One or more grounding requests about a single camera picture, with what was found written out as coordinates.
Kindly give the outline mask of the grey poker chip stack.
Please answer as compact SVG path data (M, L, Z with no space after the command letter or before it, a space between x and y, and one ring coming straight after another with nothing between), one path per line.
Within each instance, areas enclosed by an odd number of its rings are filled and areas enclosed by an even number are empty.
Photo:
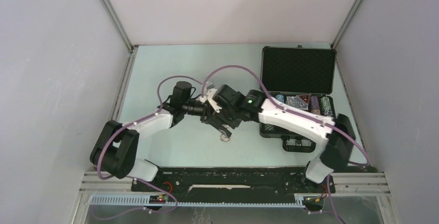
M230 137L226 136L226 135L221 135L220 136L220 140L222 142L228 142L230 140Z

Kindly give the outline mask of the blue card deck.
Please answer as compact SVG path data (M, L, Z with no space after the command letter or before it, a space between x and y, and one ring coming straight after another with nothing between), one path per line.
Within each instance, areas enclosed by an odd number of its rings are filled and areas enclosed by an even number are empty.
M287 96L286 97L286 104L300 109L300 110L308 110L309 109L309 104L306 103L302 98L298 97L298 96Z

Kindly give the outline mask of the triangular all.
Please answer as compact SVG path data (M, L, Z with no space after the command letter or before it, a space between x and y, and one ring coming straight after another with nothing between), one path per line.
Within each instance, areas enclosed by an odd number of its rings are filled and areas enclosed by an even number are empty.
M299 97L303 102L305 102L309 106L311 100L311 94L297 95L297 97Z

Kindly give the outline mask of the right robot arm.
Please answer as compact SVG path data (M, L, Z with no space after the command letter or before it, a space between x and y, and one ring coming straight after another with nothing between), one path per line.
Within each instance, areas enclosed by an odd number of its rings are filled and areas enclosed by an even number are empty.
M346 115L316 115L281 103L258 90L247 95L228 85L210 89L200 97L212 109L216 120L211 125L220 130L223 138L231 136L241 122L269 124L303 136L323 149L310 160L301 178L301 185L308 192L316 191L324 179L334 171L347 168L356 137Z

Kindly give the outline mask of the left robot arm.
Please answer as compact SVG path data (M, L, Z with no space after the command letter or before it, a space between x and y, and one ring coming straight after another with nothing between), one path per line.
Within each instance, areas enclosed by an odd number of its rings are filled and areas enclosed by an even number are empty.
M90 154L101 180L126 177L143 180L151 191L158 191L164 184L156 164L137 158L139 139L170 129L186 115L203 116L211 108L211 98L216 91L214 84L202 86L204 94L195 97L194 87L187 81L175 84L171 95L153 113L129 123L114 120L105 123Z

